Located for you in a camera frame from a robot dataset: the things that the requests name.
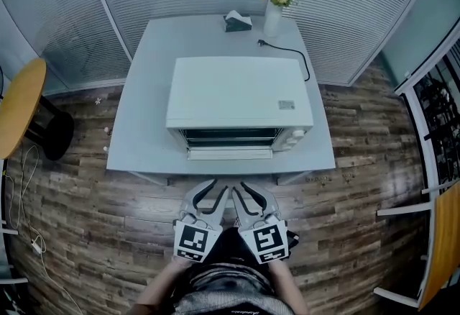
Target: round wooden table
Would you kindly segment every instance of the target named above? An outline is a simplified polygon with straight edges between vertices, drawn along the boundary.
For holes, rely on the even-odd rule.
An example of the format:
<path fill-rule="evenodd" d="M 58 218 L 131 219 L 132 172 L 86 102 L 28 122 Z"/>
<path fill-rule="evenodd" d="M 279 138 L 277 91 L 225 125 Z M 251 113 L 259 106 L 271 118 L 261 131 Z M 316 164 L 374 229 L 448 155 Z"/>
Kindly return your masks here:
<path fill-rule="evenodd" d="M 41 145 L 50 160 L 61 158 L 73 137 L 74 123 L 69 113 L 60 111 L 42 96 L 46 62 L 29 62 L 13 79 L 0 103 L 0 159 L 7 159 L 23 136 Z M 32 118 L 41 104 L 53 114 L 46 128 Z"/>

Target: power cord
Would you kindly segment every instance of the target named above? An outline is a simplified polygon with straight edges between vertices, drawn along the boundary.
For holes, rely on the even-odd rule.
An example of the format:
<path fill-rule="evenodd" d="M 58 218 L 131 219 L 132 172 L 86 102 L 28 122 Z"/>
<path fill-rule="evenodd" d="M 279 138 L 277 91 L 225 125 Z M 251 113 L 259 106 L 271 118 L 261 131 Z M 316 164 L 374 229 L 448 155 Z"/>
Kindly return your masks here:
<path fill-rule="evenodd" d="M 32 170 L 32 173 L 30 174 L 30 177 L 29 177 L 29 180 L 27 181 L 26 183 L 26 186 L 24 187 L 24 190 L 22 190 L 22 184 L 23 184 L 23 181 L 24 181 L 24 167 L 25 167 L 25 164 L 26 164 L 26 161 L 27 161 L 27 156 L 30 152 L 30 150 L 32 149 L 35 149 L 37 151 L 37 160 L 35 161 L 35 165 L 34 165 L 34 169 Z M 63 292 L 65 292 L 65 294 L 67 294 L 67 296 L 70 298 L 70 300 L 72 300 L 72 302 L 75 304 L 75 306 L 77 306 L 77 309 L 79 310 L 80 314 L 83 315 L 83 312 L 81 311 L 80 309 L 80 306 L 75 302 L 75 300 L 73 299 L 73 297 L 66 291 L 66 289 L 62 286 L 60 286 L 59 284 L 57 284 L 51 277 L 50 275 L 48 274 L 48 271 L 46 270 L 46 266 L 45 266 L 45 261 L 43 260 L 43 254 L 46 252 L 46 242 L 45 242 L 45 239 L 43 238 L 43 236 L 40 234 L 40 232 L 38 232 L 31 224 L 30 224 L 30 220 L 29 220 L 29 217 L 26 215 L 26 211 L 24 209 L 24 195 L 26 193 L 26 190 L 27 190 L 27 187 L 29 186 L 29 183 L 32 179 L 32 176 L 34 175 L 35 173 L 35 170 L 37 169 L 37 164 L 38 164 L 38 160 L 40 159 L 40 152 L 37 148 L 37 146 L 33 145 L 31 146 L 28 151 L 26 152 L 26 155 L 25 155 L 25 158 L 24 158 L 24 162 L 22 163 L 21 165 L 21 188 L 19 190 L 19 207 L 18 207 L 18 213 L 17 213 L 17 223 L 16 223 L 16 226 L 14 226 L 14 223 L 13 223 L 13 219 L 12 219 L 12 206 L 13 206 L 13 201 L 14 201 L 14 181 L 13 181 L 13 178 L 7 174 L 5 174 L 5 177 L 9 178 L 11 180 L 11 182 L 13 183 L 13 189 L 11 191 L 11 202 L 10 202 L 10 205 L 9 205 L 9 220 L 11 222 L 11 226 L 14 228 L 14 229 L 17 229 L 19 227 L 19 222 L 20 222 L 20 219 L 21 219 L 21 206 L 22 206 L 22 212 L 24 213 L 24 217 L 27 221 L 27 225 L 29 226 L 29 235 L 30 235 L 30 241 L 32 243 L 32 247 L 34 248 L 34 250 L 37 252 L 37 254 L 40 254 L 40 259 L 42 260 L 42 265 L 43 265 L 43 270 L 45 271 L 45 274 L 47 276 L 47 278 L 53 282 L 56 287 L 58 287 L 59 289 L 61 289 Z M 37 236 L 35 237 L 34 240 L 32 240 L 32 233 L 31 233 L 31 230 L 34 231 Z M 37 240 L 40 238 L 40 246 L 37 244 Z"/>
<path fill-rule="evenodd" d="M 307 65 L 307 60 L 305 59 L 305 56 L 303 55 L 303 53 L 299 50 L 295 50 L 295 49 L 289 49 L 289 48 L 286 48 L 286 47 L 275 47 L 274 45 L 271 45 L 269 44 L 268 42 L 266 42 L 265 40 L 262 40 L 262 39 L 259 39 L 257 41 L 257 45 L 259 45 L 260 47 L 263 47 L 264 45 L 268 45 L 269 47 L 273 47 L 275 49 L 281 49 L 281 50 L 288 50 L 290 52 L 296 52 L 296 53 L 299 53 L 302 55 L 302 58 L 303 58 L 303 62 L 305 63 L 305 68 L 307 70 L 307 74 L 308 74 L 308 77 L 307 79 L 305 80 L 305 82 L 307 82 L 308 80 L 310 80 L 310 70 L 308 69 L 308 65 Z"/>

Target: wooden chair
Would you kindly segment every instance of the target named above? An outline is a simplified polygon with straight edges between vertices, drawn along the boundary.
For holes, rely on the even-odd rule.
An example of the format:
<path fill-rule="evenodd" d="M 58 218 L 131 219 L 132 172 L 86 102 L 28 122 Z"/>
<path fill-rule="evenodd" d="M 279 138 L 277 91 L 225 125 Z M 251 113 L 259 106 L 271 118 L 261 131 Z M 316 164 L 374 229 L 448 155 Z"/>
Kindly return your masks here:
<path fill-rule="evenodd" d="M 29 62 L 13 79 L 0 103 L 0 159 L 7 159 L 19 146 L 23 136 L 43 147 L 50 160 L 61 158 L 73 137 L 73 119 L 42 96 L 46 62 L 37 58 Z M 43 105 L 53 114 L 43 128 L 32 118 Z"/>
<path fill-rule="evenodd" d="M 438 195 L 439 189 L 452 183 L 455 184 L 449 190 Z M 429 211 L 431 216 L 428 256 L 418 297 L 401 296 L 380 287 L 374 288 L 374 293 L 421 310 L 454 274 L 460 265 L 460 183 L 452 183 L 423 190 L 432 196 L 428 203 L 377 211 L 378 216 L 416 211 Z"/>

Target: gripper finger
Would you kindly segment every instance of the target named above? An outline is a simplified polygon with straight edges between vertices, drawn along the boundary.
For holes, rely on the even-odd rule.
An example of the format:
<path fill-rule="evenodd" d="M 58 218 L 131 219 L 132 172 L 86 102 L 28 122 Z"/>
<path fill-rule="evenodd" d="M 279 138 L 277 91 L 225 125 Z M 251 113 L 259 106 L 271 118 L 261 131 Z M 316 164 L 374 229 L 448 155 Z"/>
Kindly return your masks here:
<path fill-rule="evenodd" d="M 265 190 L 258 185 L 253 183 L 241 182 L 241 186 L 244 190 L 251 195 L 254 201 L 262 208 L 262 214 L 267 215 L 279 211 L 278 203 L 273 193 Z"/>
<path fill-rule="evenodd" d="M 241 224 L 243 229 L 248 229 L 252 227 L 252 225 L 260 219 L 260 215 L 257 212 L 250 212 L 246 206 L 246 203 L 243 200 L 242 195 L 240 192 L 233 187 L 231 192 L 231 197 L 233 198 L 233 202 L 235 204 L 236 215 L 238 216 L 238 220 Z"/>
<path fill-rule="evenodd" d="M 196 215 L 198 203 L 210 190 L 212 190 L 216 182 L 216 179 L 207 180 L 192 188 L 185 194 L 180 210 Z"/>
<path fill-rule="evenodd" d="M 208 223 L 213 229 L 217 229 L 221 225 L 222 216 L 224 215 L 225 206 L 229 199 L 229 188 L 225 186 L 218 195 L 214 206 L 210 211 L 203 211 L 201 213 L 202 219 Z"/>

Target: glass door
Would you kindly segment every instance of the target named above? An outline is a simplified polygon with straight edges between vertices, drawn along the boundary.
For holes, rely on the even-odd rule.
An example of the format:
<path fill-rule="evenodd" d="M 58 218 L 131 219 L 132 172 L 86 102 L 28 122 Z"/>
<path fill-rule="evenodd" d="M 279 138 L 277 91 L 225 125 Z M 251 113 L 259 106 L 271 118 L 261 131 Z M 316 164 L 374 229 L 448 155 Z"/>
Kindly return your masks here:
<path fill-rule="evenodd" d="M 415 86 L 436 156 L 439 183 L 460 177 L 460 42 Z"/>

